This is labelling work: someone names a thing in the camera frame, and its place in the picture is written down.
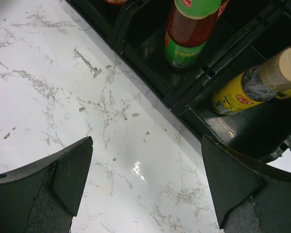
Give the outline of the black compartment organizer tray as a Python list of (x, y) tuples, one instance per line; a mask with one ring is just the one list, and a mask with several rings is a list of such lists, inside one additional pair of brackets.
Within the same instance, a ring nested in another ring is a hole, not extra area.
[(232, 0), (196, 64), (176, 71), (164, 56), (170, 0), (71, 0), (71, 7), (198, 139), (207, 134), (262, 162), (291, 148), (291, 99), (232, 116), (211, 109), (214, 90), (291, 45), (291, 0)]

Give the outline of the green label sauce bottle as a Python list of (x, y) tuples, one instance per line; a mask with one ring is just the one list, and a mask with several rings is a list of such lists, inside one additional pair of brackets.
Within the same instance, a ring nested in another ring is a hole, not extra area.
[(220, 0), (175, 0), (168, 14), (165, 58), (182, 70), (192, 67), (209, 40), (217, 21)]

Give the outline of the red lid sauce jar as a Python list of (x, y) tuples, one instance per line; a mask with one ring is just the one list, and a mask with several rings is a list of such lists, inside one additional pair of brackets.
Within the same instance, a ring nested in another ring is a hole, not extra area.
[(105, 2), (112, 6), (121, 6), (126, 3), (128, 0), (105, 0)]

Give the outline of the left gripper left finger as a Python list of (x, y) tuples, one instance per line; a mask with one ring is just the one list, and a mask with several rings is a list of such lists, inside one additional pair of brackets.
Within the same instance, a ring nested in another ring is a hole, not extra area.
[(0, 174), (0, 233), (69, 233), (78, 214), (92, 153), (89, 136)]

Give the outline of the small yellow label bottle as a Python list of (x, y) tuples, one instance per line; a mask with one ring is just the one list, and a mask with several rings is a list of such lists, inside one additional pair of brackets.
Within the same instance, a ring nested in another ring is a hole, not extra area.
[(291, 89), (291, 46), (263, 64), (251, 67), (213, 92), (211, 106), (229, 116), (269, 101)]

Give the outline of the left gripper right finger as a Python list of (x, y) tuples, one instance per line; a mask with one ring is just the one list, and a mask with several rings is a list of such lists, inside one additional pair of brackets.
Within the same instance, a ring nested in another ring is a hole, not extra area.
[(219, 228), (291, 233), (291, 173), (202, 137), (202, 158)]

